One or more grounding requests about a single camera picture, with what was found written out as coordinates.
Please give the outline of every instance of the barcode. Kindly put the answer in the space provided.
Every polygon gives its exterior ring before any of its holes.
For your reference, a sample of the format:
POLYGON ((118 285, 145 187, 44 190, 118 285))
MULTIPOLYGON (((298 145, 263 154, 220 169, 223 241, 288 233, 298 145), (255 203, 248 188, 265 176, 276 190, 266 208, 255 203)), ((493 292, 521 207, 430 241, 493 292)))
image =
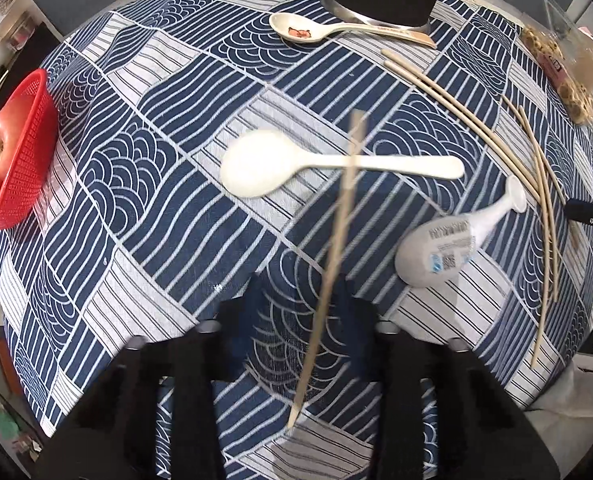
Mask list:
POLYGON ((443 254, 443 268, 444 269, 454 269, 457 264, 455 263, 455 256, 454 253, 452 254, 443 254))

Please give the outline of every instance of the white spoon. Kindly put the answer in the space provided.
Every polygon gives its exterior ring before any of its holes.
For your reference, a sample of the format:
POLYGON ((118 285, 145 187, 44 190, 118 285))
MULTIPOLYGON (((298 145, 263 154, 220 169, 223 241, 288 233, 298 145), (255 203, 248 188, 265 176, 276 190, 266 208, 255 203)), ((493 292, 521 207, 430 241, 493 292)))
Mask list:
MULTIPOLYGON (((228 147, 221 160, 221 183, 242 198, 266 195, 304 168, 344 168, 346 155, 307 152, 285 134, 273 130, 247 132, 228 147)), ((359 155, 362 170, 396 171, 456 179, 464 174, 455 156, 359 155)))
POLYGON ((333 23, 332 25, 321 25, 313 22, 305 16, 299 16, 292 12, 275 12, 270 16, 270 27, 282 38, 294 43, 316 43, 323 40, 338 30, 361 30, 372 32, 381 36, 390 36, 399 40, 414 41, 431 48, 437 44, 427 34, 415 30, 403 30, 394 27, 379 27, 377 25, 365 25, 363 23, 333 23))

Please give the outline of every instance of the striped pattern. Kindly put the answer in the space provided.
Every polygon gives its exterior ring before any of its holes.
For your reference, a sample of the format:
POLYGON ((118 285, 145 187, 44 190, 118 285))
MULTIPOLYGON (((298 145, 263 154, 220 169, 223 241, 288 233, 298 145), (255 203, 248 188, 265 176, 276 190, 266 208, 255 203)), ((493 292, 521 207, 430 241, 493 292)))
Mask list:
MULTIPOLYGON (((526 109, 567 196, 593 200, 593 133, 571 122, 503 16, 437 0, 437 49, 344 32, 283 41, 272 12, 338 19, 320 0, 138 0, 97 16, 46 59, 60 138, 28 218, 0 232, 0 303, 14 364, 48 434, 131 335, 159 340, 214 316, 259 274, 254 347, 233 383, 215 383, 230 480, 363 479, 381 388, 353 376, 339 320, 323 335, 307 404, 285 431, 318 301, 339 171, 305 170, 262 198, 219 181, 228 145, 252 128, 344 153, 349 113, 368 113, 365 155, 455 155, 454 181, 361 171, 342 271, 356 294, 414 335, 460 336, 522 408, 569 362, 593 326, 593 231, 572 243, 555 190, 563 253, 535 370, 541 309, 539 208, 508 213, 459 277, 411 289, 395 272, 401 239, 437 216, 480 210, 509 169, 456 117, 382 67, 399 52, 493 128, 532 169, 525 133, 501 102, 526 109)), ((174 381, 161 384, 156 466, 170 475, 174 381)), ((437 406, 423 381, 424 474, 437 471, 437 406)))

